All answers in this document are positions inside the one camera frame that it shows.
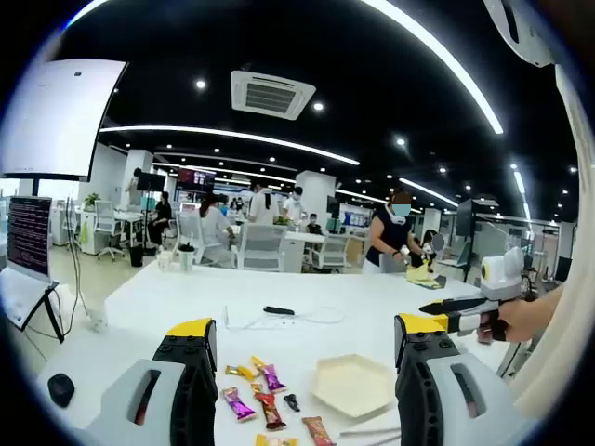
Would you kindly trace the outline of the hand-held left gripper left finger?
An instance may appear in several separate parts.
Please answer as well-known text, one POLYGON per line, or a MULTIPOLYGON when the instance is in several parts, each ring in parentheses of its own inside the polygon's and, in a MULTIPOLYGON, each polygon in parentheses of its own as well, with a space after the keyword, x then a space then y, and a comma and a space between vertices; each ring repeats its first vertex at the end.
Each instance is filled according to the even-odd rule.
POLYGON ((150 360, 107 387, 86 428, 89 445, 213 445, 218 388, 216 321, 170 329, 150 360))

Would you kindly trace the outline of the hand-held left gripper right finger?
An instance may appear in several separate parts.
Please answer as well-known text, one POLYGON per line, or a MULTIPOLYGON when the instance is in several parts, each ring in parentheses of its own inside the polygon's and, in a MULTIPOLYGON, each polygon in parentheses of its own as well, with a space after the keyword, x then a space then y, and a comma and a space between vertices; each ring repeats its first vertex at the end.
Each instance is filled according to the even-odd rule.
POLYGON ((459 352, 443 321, 401 313, 394 332, 402 445, 524 444, 535 421, 492 369, 459 352))

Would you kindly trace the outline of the person's right hand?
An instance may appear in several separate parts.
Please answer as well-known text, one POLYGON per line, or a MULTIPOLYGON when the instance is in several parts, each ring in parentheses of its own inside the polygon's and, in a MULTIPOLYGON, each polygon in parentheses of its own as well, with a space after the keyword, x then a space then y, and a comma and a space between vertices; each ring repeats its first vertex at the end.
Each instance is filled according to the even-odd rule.
POLYGON ((545 330, 558 306, 562 290, 563 287, 559 286, 532 302, 518 299, 502 304, 498 309, 498 319, 508 325, 504 340, 523 342, 545 330))

